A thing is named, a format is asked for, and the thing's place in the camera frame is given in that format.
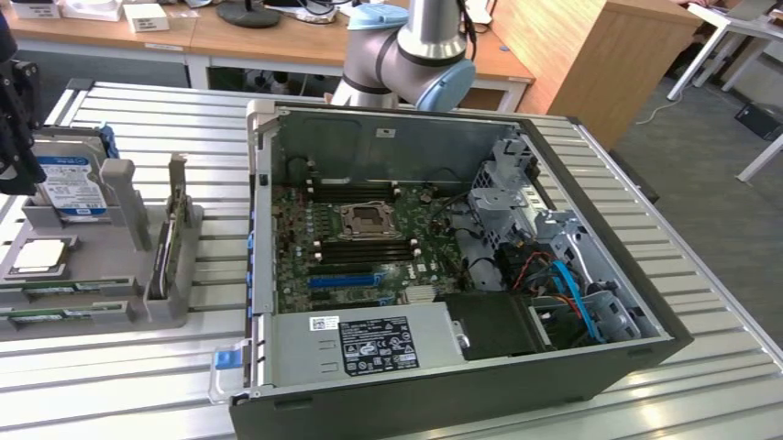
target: blue latch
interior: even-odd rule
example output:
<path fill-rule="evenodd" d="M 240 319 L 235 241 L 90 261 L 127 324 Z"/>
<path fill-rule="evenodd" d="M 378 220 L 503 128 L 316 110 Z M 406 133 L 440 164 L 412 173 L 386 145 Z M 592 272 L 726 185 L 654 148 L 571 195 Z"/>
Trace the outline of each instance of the blue latch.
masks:
<path fill-rule="evenodd" d="M 238 369 L 243 366 L 243 351 L 219 351 L 215 354 L 215 369 Z"/>

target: black box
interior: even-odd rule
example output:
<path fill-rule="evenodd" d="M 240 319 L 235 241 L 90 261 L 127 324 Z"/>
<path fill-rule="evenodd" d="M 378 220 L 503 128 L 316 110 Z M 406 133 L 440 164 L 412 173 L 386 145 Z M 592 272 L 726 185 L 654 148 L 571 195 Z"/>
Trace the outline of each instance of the black box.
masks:
<path fill-rule="evenodd" d="M 777 105 L 750 103 L 734 119 L 765 140 L 775 140 L 783 134 L 783 108 Z"/>

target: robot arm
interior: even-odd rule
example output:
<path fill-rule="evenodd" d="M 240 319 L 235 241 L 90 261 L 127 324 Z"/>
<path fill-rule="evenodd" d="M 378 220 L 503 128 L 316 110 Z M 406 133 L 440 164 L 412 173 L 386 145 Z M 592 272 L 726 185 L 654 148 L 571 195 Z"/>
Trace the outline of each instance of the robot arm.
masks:
<path fill-rule="evenodd" d="M 38 66 L 11 59 L 16 41 L 0 13 L 0 193 L 34 195 L 47 176 L 31 151 L 40 125 Z"/>
<path fill-rule="evenodd" d="M 396 107 L 398 96 L 422 111 L 447 112 L 466 97 L 476 67 L 466 59 L 464 0 L 411 0 L 408 11 L 362 5 L 348 24 L 343 81 L 334 105 Z"/>

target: table leg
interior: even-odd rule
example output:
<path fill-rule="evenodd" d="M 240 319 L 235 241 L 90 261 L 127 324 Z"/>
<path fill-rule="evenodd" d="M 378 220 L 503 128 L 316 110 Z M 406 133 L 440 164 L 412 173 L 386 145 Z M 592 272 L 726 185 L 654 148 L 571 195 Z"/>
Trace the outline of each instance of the table leg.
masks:
<path fill-rule="evenodd" d="M 726 83 L 723 84 L 723 87 L 721 87 L 721 90 L 723 92 L 727 92 L 729 90 L 731 90 L 731 88 L 737 84 L 737 80 L 739 80 L 739 77 L 743 75 L 743 73 L 746 72 L 746 69 L 750 67 L 750 65 L 759 59 L 759 56 L 763 54 L 763 52 L 767 49 L 767 47 L 770 46 L 770 44 L 773 44 L 773 41 L 767 39 L 766 43 L 761 44 L 754 49 L 754 51 L 750 52 L 750 54 L 747 55 L 747 59 L 743 61 L 741 66 L 737 68 L 734 75 L 726 81 Z"/>
<path fill-rule="evenodd" d="M 210 90 L 210 57 L 188 53 L 184 56 L 184 62 L 191 88 Z"/>
<path fill-rule="evenodd" d="M 675 101 L 678 96 L 681 95 L 681 93 L 686 89 L 686 86 L 687 86 L 687 83 L 690 82 L 690 79 L 694 77 L 694 75 L 697 74 L 697 70 L 702 67 L 702 65 L 707 61 L 707 58 L 710 57 L 713 50 L 715 50 L 715 47 L 718 46 L 718 43 L 721 42 L 721 40 L 723 39 L 726 34 L 727 34 L 726 28 L 719 27 L 718 30 L 715 31 L 715 33 L 713 34 L 713 37 L 705 43 L 705 47 L 702 48 L 702 52 L 699 52 L 699 55 L 697 55 L 697 59 L 694 60 L 694 62 L 690 63 L 690 66 L 687 66 L 686 73 L 683 73 L 683 76 L 681 77 L 679 81 L 677 82 L 677 84 L 673 87 L 673 91 L 667 95 L 667 99 L 670 101 Z"/>
<path fill-rule="evenodd" d="M 508 90 L 503 93 L 498 112 L 515 113 L 520 102 L 523 101 L 524 90 L 527 89 L 526 82 L 511 82 Z"/>
<path fill-rule="evenodd" d="M 750 181 L 750 179 L 754 177 L 754 175 L 759 172 L 761 168 L 770 162 L 770 160 L 773 160 L 773 158 L 781 152 L 782 149 L 783 149 L 783 135 L 781 135 L 778 137 L 778 139 L 775 139 L 775 142 L 773 142 L 773 145 L 770 147 L 767 147 L 767 149 L 757 157 L 757 159 L 753 161 L 753 163 L 750 165 L 747 165 L 747 168 L 743 170 L 743 172 L 739 173 L 739 175 L 737 176 L 737 179 L 741 182 Z"/>
<path fill-rule="evenodd" d="M 697 78 L 697 81 L 694 81 L 694 85 L 697 87 L 702 87 L 705 85 L 710 77 L 715 74 L 718 67 L 721 67 L 721 63 L 723 62 L 723 60 L 726 60 L 726 57 L 729 57 L 731 53 L 737 50 L 745 38 L 746 36 L 742 34 L 731 35 L 730 40 L 723 45 L 723 49 L 721 49 L 721 52 L 713 59 L 713 62 L 705 66 L 702 75 L 699 75 L 699 78 Z"/>

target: cardboard box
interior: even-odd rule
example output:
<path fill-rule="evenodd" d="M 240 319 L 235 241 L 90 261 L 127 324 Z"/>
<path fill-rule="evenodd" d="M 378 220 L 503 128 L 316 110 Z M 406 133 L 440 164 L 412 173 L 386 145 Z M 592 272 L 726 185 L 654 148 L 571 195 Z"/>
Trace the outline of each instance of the cardboard box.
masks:
<path fill-rule="evenodd" d="M 16 3 L 11 2 L 11 8 L 18 18 L 60 18 L 60 9 L 55 2 Z"/>
<path fill-rule="evenodd" d="M 170 18 L 159 4 L 124 5 L 123 8 L 134 32 L 170 30 Z"/>

